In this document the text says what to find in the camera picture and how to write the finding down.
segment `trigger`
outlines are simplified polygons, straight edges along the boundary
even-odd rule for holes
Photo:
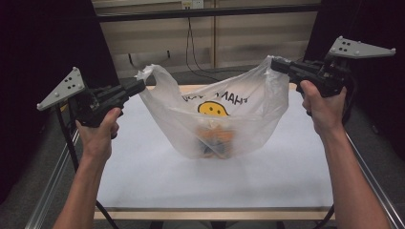
[[[297,92],[300,93],[300,94],[303,94],[303,93],[304,93],[303,89],[301,88],[300,83],[297,83],[297,88],[295,89],[295,91],[297,91]]]

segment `floor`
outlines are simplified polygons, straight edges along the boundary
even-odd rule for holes
[[[241,47],[234,50],[224,48],[219,58],[218,68],[233,67],[236,70],[245,71],[260,63],[266,55],[282,55],[290,59],[302,57],[305,47],[302,43],[285,44],[278,47]],[[196,59],[203,69],[211,69],[209,50],[197,50]],[[200,83],[207,83],[211,79],[196,76],[191,73],[185,64],[184,51],[170,51],[170,58],[167,51],[159,53],[137,53],[131,54],[134,65],[131,65],[127,54],[115,55],[113,60],[119,78],[124,79],[134,76],[139,70],[149,64],[160,64],[170,73],[182,78],[185,84],[192,78],[192,81],[201,79]],[[197,71],[194,58],[190,53],[190,68]],[[233,76],[235,73],[223,73],[215,75],[218,77]],[[352,117],[346,124],[347,131],[354,144],[366,160],[374,176],[387,193],[394,204],[399,215],[405,218],[405,162],[400,160],[391,148],[390,142],[384,135],[378,135],[373,131],[373,122],[367,118],[360,109],[354,106]],[[60,133],[56,116],[51,115],[44,130],[41,133],[41,144],[36,149],[36,157],[26,168],[24,175],[14,185],[8,199],[0,205],[0,228],[23,228],[34,209],[36,202],[41,197],[42,191],[53,172],[60,152],[64,147],[64,139]],[[61,207],[64,204],[69,191],[70,184],[74,177],[74,170],[71,163],[68,163],[62,181],[59,183],[56,194],[50,205],[49,212],[44,218],[42,228],[51,228]],[[150,221],[119,220],[120,228],[149,228]],[[287,221],[287,229],[312,228],[312,221]],[[97,220],[95,228],[111,228],[105,220]]]

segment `forearm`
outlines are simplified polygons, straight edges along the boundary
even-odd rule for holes
[[[390,228],[385,213],[364,178],[343,127],[321,135],[330,168],[339,228]]]
[[[53,228],[93,228],[96,196],[105,163],[83,157],[71,191]]]

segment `cable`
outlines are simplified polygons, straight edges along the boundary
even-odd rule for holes
[[[313,229],[319,229],[325,226],[325,224],[327,224],[328,221],[330,220],[331,216],[333,216],[333,213],[334,213],[334,205],[331,206],[328,213],[325,215],[324,219],[322,219],[322,221],[320,221]]]
[[[214,80],[216,80],[216,81],[220,81],[219,79],[213,78],[213,77],[208,76],[208,75],[203,75],[203,74],[195,73],[195,72],[190,68],[190,66],[189,66],[189,64],[188,64],[188,41],[189,41],[190,36],[191,36],[191,44],[192,44],[192,51],[193,51],[194,62],[196,63],[196,66],[197,66],[197,68],[198,68],[200,71],[202,71],[202,72],[204,72],[204,73],[246,73],[246,72],[248,72],[247,70],[219,70],[219,71],[206,71],[206,70],[203,70],[203,69],[200,67],[200,65],[199,65],[199,63],[197,62],[197,59],[196,59],[195,46],[194,46],[194,36],[193,36],[193,29],[191,28],[191,20],[190,20],[190,18],[188,18],[188,33],[187,33],[187,47],[186,47],[186,50],[185,50],[185,62],[186,62],[186,65],[187,65],[188,69],[189,69],[192,73],[194,73],[194,74],[196,74],[196,75],[198,75],[198,76],[208,77],[208,78],[214,79]]]
[[[59,125],[60,125],[60,128],[61,128],[62,134],[65,137],[65,141],[66,141],[66,144],[68,146],[69,154],[71,156],[72,163],[74,165],[75,173],[76,173],[77,169],[78,169],[78,166],[79,166],[79,163],[78,163],[78,159],[77,159],[77,153],[75,151],[75,146],[73,144],[73,141],[72,141],[71,135],[69,133],[69,130],[66,127],[65,122],[63,121],[62,112],[60,111],[60,104],[56,104],[55,109],[56,109],[57,119],[59,120]],[[116,225],[116,223],[114,222],[114,220],[108,214],[107,210],[97,200],[96,200],[96,207],[100,210],[100,212],[104,215],[104,217],[107,219],[107,221],[110,223],[110,225],[114,229],[119,229],[118,226]]]

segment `dark background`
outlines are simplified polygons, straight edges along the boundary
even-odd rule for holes
[[[41,102],[78,67],[89,87],[118,84],[99,23],[77,20],[96,16],[83,0],[16,0],[0,5],[1,103],[0,202],[38,147],[47,112]]]
[[[337,1],[323,1],[332,4]],[[405,158],[405,9],[394,1],[341,1],[345,9],[318,13],[306,59],[322,60],[337,36],[396,48],[394,57],[356,60],[359,82],[356,105],[372,119],[394,150]],[[0,202],[30,162],[38,133],[49,113],[40,102],[78,67],[90,87],[118,84],[102,31],[90,0],[0,3],[2,145]]]
[[[325,5],[337,1],[322,1]],[[350,40],[391,49],[393,57],[351,61],[358,81],[355,99],[378,132],[387,137],[405,160],[405,7],[403,1],[342,1],[346,9],[318,13],[305,59],[322,60],[334,40]]]

